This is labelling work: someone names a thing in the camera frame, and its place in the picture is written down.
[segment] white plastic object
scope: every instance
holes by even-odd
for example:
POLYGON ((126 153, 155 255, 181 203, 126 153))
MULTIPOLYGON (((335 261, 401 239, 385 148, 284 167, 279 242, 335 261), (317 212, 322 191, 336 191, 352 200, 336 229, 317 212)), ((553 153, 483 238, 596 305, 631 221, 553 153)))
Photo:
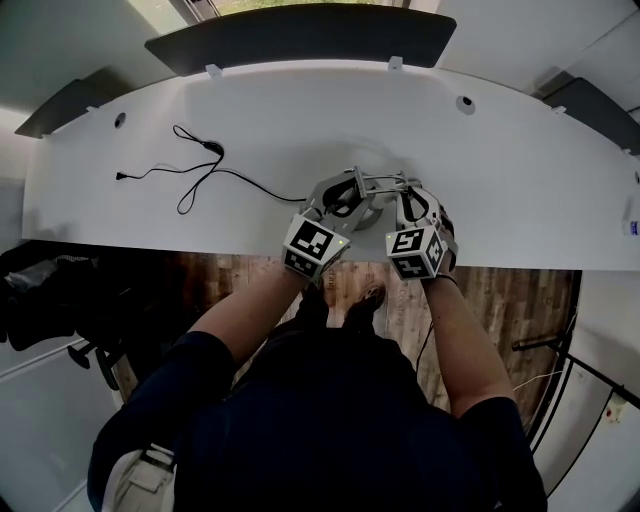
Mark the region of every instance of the white plastic object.
POLYGON ((387 257, 403 281, 435 277, 448 250, 435 226, 387 233, 386 243, 387 257))
POLYGON ((296 214, 284 240, 282 262, 315 281, 340 258, 350 243, 342 235, 296 214))

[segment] navy shirt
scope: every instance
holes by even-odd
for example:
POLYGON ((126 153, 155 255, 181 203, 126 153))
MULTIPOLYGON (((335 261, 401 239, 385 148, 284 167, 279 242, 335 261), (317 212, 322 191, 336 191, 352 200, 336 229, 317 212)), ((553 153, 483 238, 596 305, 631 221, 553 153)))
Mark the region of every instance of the navy shirt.
POLYGON ((220 340, 183 336, 98 436, 94 509, 118 458, 153 442, 176 454, 178 511, 546 510, 515 403, 493 398, 454 418, 427 403, 392 340, 284 335, 230 391, 234 372, 220 340))

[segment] floor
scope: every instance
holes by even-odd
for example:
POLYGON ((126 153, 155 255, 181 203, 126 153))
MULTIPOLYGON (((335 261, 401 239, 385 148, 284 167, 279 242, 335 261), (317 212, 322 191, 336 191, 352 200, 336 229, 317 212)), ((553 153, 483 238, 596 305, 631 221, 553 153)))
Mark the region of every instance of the floor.
MULTIPOLYGON (((250 283, 272 263, 269 258, 162 253, 165 277, 184 279, 186 309, 204 312, 239 287, 250 283)), ((556 355, 541 348, 513 352, 511 345, 561 333, 568 318, 574 273, 556 270, 511 270, 461 267, 455 276, 471 309, 497 346, 514 387, 553 371, 556 355)), ((325 298, 330 306, 328 325, 340 326, 349 306, 363 286, 373 279, 387 285, 387 301, 376 313, 374 327, 380 336, 396 340, 412 361, 418 357, 429 328, 430 314, 418 282, 403 282, 386 263, 341 262, 325 273, 325 298)), ((297 310, 300 297, 284 320, 297 310)), ((127 379, 126 363, 119 365, 127 379)), ((548 378, 535 379, 516 391, 525 428, 535 414, 548 378)), ((135 381, 129 379, 125 387, 135 381)), ((430 339, 422 354, 418 383, 430 403, 448 408, 448 400, 430 339)))

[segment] black cord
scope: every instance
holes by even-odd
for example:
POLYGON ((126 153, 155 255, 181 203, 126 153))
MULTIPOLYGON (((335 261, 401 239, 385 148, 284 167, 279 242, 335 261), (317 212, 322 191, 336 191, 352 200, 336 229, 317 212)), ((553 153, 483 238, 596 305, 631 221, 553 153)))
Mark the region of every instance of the black cord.
POLYGON ((204 163, 204 164, 195 165, 193 167, 190 167, 189 169, 184 169, 184 170, 181 170, 181 169, 167 169, 165 167, 153 167, 152 169, 149 169, 147 172, 145 172, 141 176, 133 176, 131 174, 125 174, 123 172, 118 172, 118 173, 116 173, 116 180, 122 180, 124 178, 132 178, 134 180, 141 180, 143 178, 146 178, 150 173, 152 173, 154 171, 157 171, 157 172, 169 172, 169 173, 172 173, 172 174, 186 174, 188 172, 195 171, 196 169, 201 169, 203 167, 211 166, 211 170, 209 172, 207 172, 204 176, 202 176, 198 181, 196 181, 195 184, 187 191, 187 193, 184 196, 182 196, 182 199, 180 199, 180 201, 178 202, 178 205, 176 206, 176 210, 178 211, 178 213, 180 215, 186 215, 187 213, 189 213, 191 211, 191 209, 193 208, 193 205, 194 205, 194 203, 196 201, 196 192, 198 191, 198 187, 200 186, 200 184, 204 180, 206 180, 209 176, 211 176, 212 174, 215 174, 216 172, 224 172, 224 173, 227 173, 227 174, 231 174, 231 175, 235 176, 236 178, 240 178, 241 180, 246 181, 247 183, 253 185, 254 187, 259 188, 260 190, 262 190, 266 194, 269 194, 271 197, 273 197, 275 199, 278 199, 280 201, 286 201, 286 202, 289 202, 289 203, 302 203, 302 202, 306 201, 306 198, 292 199, 292 198, 280 196, 280 195, 276 194, 275 192, 271 192, 270 190, 266 189, 265 187, 260 185, 258 182, 252 180, 251 178, 247 178, 246 176, 243 176, 242 174, 240 174, 238 171, 234 171, 233 169, 218 169, 217 168, 218 164, 220 164, 220 162, 222 162, 222 159, 224 158, 224 148, 219 143, 214 142, 214 141, 206 141, 206 140, 203 141, 203 140, 200 140, 196 136, 192 135, 187 130, 185 130, 182 126, 177 125, 177 124, 173 125, 173 133, 177 137, 180 137, 181 139, 189 140, 189 141, 192 141, 192 142, 197 142, 198 144, 200 144, 205 149, 217 154, 220 158, 218 158, 218 160, 216 160, 215 162, 207 162, 207 163, 204 163), (187 208, 186 210, 181 210, 180 209, 180 205, 190 195, 192 197, 191 197, 191 203, 189 203, 189 208, 187 208))
POLYGON ((304 201, 306 201, 306 198, 292 199, 292 198, 289 198, 289 197, 279 196, 275 192, 271 192, 270 190, 268 190, 265 187, 263 187, 262 185, 260 185, 260 183, 258 183, 256 181, 253 181, 251 178, 247 178, 246 176, 243 176, 238 171, 234 171, 233 169, 216 169, 216 167, 215 167, 216 165, 217 165, 217 163, 214 164, 213 168, 207 174, 205 174, 202 178, 200 178, 198 181, 196 181, 195 184, 193 185, 193 187, 191 187, 189 189, 189 191, 184 196, 182 196, 182 199, 180 199, 180 201, 178 202, 178 206, 176 207, 176 210, 178 211, 178 213, 180 215, 186 215, 187 213, 189 213, 191 211, 191 208, 193 208, 193 203, 196 200, 196 192, 198 190, 198 186, 204 180, 206 180, 209 176, 211 176, 212 174, 215 174, 217 172, 224 172, 224 173, 227 173, 227 174, 231 174, 232 176, 235 176, 236 178, 240 178, 241 180, 246 181, 247 183, 253 185, 256 188, 259 188, 264 193, 269 194, 271 197, 273 197, 275 199, 278 199, 280 201, 286 201, 288 203, 303 203, 304 201), (181 211, 180 210, 180 205, 189 196, 189 194, 192 194, 192 193, 193 193, 193 197, 191 199, 191 203, 189 204, 189 208, 187 208, 185 211, 181 211))
POLYGON ((424 349, 427 346, 427 341, 429 341, 429 336, 431 336, 431 331, 433 331, 433 320, 431 320, 431 324, 429 324, 429 332, 427 332, 427 337, 424 339, 424 342, 422 343, 422 348, 420 349, 420 353, 418 354, 418 359, 416 359, 416 376, 418 375, 418 370, 420 369, 420 359, 422 359, 422 353, 424 352, 424 349))

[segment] foot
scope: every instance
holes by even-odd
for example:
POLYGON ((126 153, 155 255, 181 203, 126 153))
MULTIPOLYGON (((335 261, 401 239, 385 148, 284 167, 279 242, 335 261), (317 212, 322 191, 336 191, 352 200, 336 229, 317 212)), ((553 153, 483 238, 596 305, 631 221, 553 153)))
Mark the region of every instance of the foot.
POLYGON ((365 286, 364 290, 360 294, 358 301, 351 306, 351 308, 358 306, 359 308, 365 307, 370 309, 373 313, 384 302, 384 298, 387 295, 387 287, 382 281, 373 281, 365 286))

